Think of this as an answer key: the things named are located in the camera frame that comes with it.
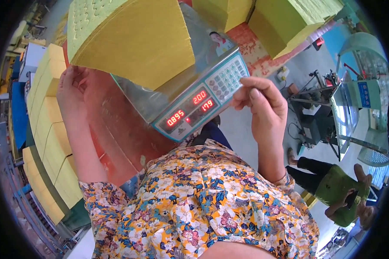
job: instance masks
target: green shirt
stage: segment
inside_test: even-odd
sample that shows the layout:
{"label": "green shirt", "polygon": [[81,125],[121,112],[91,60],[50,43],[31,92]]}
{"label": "green shirt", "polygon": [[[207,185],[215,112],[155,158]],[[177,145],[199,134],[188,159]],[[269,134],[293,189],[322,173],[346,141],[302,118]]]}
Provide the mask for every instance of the green shirt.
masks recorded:
{"label": "green shirt", "polygon": [[327,206],[341,201],[347,195],[349,189],[359,191],[355,202],[350,209],[339,208],[334,213],[334,223],[341,227],[347,227],[356,218],[356,207],[361,199],[367,199],[370,189],[362,182],[357,182],[348,176],[338,165],[333,165],[327,175],[322,179],[316,190],[315,197]]}

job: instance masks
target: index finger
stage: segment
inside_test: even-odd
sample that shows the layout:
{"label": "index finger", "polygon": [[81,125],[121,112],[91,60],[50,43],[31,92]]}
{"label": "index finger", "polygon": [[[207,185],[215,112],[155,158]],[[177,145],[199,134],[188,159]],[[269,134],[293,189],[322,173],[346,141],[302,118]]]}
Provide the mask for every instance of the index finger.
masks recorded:
{"label": "index finger", "polygon": [[251,76],[241,78],[240,82],[246,87],[255,87],[261,90],[272,107],[283,105],[284,97],[271,80]]}

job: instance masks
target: fingernail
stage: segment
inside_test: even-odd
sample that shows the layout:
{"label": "fingernail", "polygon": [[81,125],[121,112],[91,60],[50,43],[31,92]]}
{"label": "fingernail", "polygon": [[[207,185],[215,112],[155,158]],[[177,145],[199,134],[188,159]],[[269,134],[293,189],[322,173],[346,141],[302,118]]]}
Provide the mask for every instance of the fingernail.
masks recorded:
{"label": "fingernail", "polygon": [[249,92],[249,95],[252,99],[258,98],[261,94],[256,88],[252,88],[252,90]]}

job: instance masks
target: blue sign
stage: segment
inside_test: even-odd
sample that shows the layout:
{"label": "blue sign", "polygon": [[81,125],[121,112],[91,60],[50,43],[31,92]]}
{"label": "blue sign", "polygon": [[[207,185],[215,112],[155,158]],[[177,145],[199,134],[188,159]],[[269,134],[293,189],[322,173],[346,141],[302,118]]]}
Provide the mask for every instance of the blue sign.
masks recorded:
{"label": "blue sign", "polygon": [[366,82],[357,83],[359,86],[360,98],[362,99],[362,106],[366,108],[370,108],[370,97],[369,97],[369,89],[368,84]]}

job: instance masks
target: scale brand logo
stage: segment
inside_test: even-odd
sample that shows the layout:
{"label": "scale brand logo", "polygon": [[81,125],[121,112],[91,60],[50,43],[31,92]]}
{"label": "scale brand logo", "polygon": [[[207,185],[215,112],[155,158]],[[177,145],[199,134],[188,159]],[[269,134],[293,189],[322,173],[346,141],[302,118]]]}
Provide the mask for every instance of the scale brand logo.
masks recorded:
{"label": "scale brand logo", "polygon": [[186,130],[185,128],[179,128],[179,135],[185,132],[185,130]]}

